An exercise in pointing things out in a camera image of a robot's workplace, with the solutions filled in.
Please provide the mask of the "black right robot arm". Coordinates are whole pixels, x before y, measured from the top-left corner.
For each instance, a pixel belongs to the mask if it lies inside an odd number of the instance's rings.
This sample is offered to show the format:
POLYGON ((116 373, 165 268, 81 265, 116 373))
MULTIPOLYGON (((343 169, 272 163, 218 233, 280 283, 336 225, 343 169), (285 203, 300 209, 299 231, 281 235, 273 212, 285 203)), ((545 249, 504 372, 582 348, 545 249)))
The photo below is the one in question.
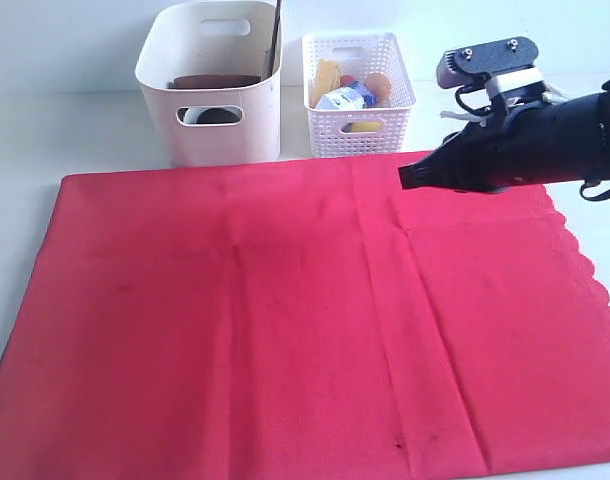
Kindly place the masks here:
MULTIPOLYGON (((537 82, 490 99, 424 159, 402 166, 403 188, 498 193, 510 187, 610 180, 610 80, 601 92, 553 102, 537 82)), ((593 196, 610 199, 610 189, 593 196)))

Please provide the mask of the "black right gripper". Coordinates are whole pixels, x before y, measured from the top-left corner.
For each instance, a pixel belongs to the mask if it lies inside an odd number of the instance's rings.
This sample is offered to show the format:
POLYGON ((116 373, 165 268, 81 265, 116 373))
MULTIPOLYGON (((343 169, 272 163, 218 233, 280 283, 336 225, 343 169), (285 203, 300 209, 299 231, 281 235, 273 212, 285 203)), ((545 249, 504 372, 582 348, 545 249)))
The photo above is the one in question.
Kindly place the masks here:
POLYGON ((604 95, 534 104, 491 121, 479 141, 479 163, 461 132, 419 161, 400 166, 404 190, 438 188, 491 193, 519 185, 605 177, 604 95))

